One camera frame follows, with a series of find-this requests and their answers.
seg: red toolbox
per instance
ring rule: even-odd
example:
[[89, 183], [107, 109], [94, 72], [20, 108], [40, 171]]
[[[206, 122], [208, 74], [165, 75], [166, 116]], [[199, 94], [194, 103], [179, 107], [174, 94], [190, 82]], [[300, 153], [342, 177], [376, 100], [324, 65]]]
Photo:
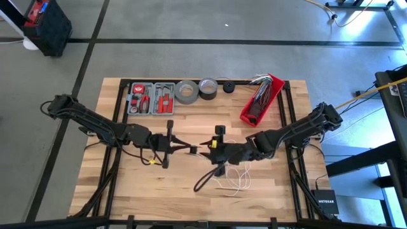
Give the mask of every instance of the red toolbox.
[[249, 102], [246, 104], [246, 106], [243, 108], [241, 114], [240, 114], [240, 119], [243, 120], [244, 122], [248, 123], [249, 125], [251, 125], [252, 127], [257, 127], [259, 125], [259, 123], [261, 122], [261, 120], [263, 119], [264, 115], [266, 114], [268, 108], [270, 107], [270, 105], [272, 104], [272, 102], [274, 101], [274, 98], [277, 96], [278, 93], [280, 93], [282, 87], [284, 86], [284, 81], [278, 79], [275, 76], [272, 76], [271, 74], [268, 74], [269, 76], [272, 77], [273, 82], [272, 82], [272, 96], [271, 99], [269, 101], [269, 103], [267, 104], [267, 108], [264, 109], [264, 111], [260, 114], [257, 123], [252, 123], [249, 121], [249, 118], [247, 117], [247, 113], [253, 103], [254, 100], [254, 96], [251, 97], [251, 99], [249, 100]]

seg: yellow tag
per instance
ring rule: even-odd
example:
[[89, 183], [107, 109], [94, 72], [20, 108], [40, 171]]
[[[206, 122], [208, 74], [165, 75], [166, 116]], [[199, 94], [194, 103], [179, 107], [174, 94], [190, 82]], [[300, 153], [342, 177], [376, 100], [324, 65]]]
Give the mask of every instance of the yellow tag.
[[217, 141], [216, 140], [212, 140], [212, 145], [210, 146], [211, 148], [216, 148], [217, 146]]

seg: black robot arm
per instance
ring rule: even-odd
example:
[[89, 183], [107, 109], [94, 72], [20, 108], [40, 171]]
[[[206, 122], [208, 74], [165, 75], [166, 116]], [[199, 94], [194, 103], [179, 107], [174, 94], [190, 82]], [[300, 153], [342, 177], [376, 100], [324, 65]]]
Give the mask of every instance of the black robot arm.
[[[173, 121], [167, 124], [167, 135], [152, 134], [147, 127], [138, 124], [115, 123], [80, 104], [78, 100], [70, 95], [56, 95], [53, 101], [48, 101], [48, 112], [41, 111], [49, 117], [56, 119], [72, 119], [82, 125], [79, 129], [85, 133], [96, 133], [101, 142], [110, 147], [121, 147], [133, 142], [136, 148], [152, 149], [153, 152], [165, 152], [162, 161], [163, 168], [169, 166], [169, 154], [175, 150], [190, 148], [195, 151], [196, 146], [179, 140], [172, 135]], [[171, 143], [182, 146], [171, 147]]]
[[210, 153], [201, 153], [209, 158], [212, 164], [239, 162], [273, 158], [280, 143], [290, 141], [296, 148], [304, 147], [309, 137], [318, 133], [334, 131], [340, 127], [342, 118], [332, 105], [320, 103], [308, 116], [278, 130], [266, 130], [246, 137], [246, 143], [223, 142], [224, 126], [216, 126], [216, 136], [208, 145]]

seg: wooden tabletop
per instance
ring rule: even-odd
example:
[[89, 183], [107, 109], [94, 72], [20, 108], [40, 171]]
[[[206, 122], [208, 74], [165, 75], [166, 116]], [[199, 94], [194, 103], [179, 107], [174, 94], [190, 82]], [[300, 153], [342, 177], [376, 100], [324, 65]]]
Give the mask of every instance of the wooden tabletop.
[[[107, 118], [113, 117], [120, 80], [104, 79], [95, 110], [97, 113]], [[302, 80], [291, 80], [290, 84], [296, 117], [300, 119], [311, 112], [307, 86]], [[166, 133], [167, 120], [172, 119], [173, 134], [196, 145], [211, 139], [215, 125], [225, 125], [225, 141], [233, 139], [245, 142], [245, 137], [253, 133], [281, 128], [277, 100], [272, 103], [258, 127], [250, 127], [239, 119], [242, 108], [255, 89], [256, 87], [237, 86], [232, 94], [226, 94], [219, 87], [217, 97], [212, 101], [198, 99], [191, 105], [176, 102], [173, 116], [129, 116], [127, 123], [144, 125], [153, 133]], [[123, 95], [119, 121], [124, 112], [125, 96]], [[285, 93], [283, 98], [289, 123]], [[97, 139], [90, 137], [88, 144], [94, 142]], [[320, 147], [319, 142], [312, 143]], [[85, 151], [69, 214], [77, 213], [97, 189], [105, 148], [98, 144]], [[125, 149], [129, 153], [139, 154], [132, 146], [125, 146]], [[177, 151], [171, 155], [168, 169], [156, 165], [145, 166], [139, 159], [122, 154], [111, 219], [127, 219], [128, 215], [134, 215], [135, 219], [140, 220], [269, 221], [271, 217], [276, 217], [278, 222], [296, 221], [284, 144], [280, 145], [273, 159], [251, 163], [251, 185], [246, 190], [240, 190], [234, 197], [227, 196], [234, 194], [234, 190], [222, 189], [213, 180], [195, 193], [195, 183], [213, 169], [214, 165], [207, 159], [187, 155], [186, 152]], [[199, 148], [198, 152], [208, 150]], [[144, 150], [143, 156], [152, 158], [152, 152]], [[310, 188], [314, 188], [315, 179], [326, 174], [324, 159], [318, 150], [311, 147], [306, 148], [303, 157]], [[238, 166], [238, 170], [243, 173], [244, 163]], [[231, 177], [237, 177], [233, 171], [230, 174]], [[228, 187], [225, 178], [219, 178], [218, 181]], [[328, 178], [320, 178], [318, 185], [321, 189], [328, 189]], [[300, 188], [298, 189], [301, 210], [306, 217], [305, 199]], [[105, 201], [106, 192], [102, 198], [101, 214], [104, 212]]]

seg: duct tape roll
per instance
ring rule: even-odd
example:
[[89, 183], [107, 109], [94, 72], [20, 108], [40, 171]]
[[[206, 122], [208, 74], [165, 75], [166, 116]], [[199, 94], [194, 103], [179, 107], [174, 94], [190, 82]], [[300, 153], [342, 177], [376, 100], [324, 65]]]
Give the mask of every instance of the duct tape roll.
[[[191, 95], [183, 95], [182, 91], [185, 89], [190, 89], [192, 91]], [[174, 94], [176, 96], [177, 101], [180, 104], [191, 104], [198, 99], [199, 88], [198, 85], [191, 80], [182, 80], [176, 84], [176, 88], [174, 90]]]
[[212, 78], [204, 78], [199, 81], [199, 96], [205, 100], [211, 100], [217, 94], [217, 82]]

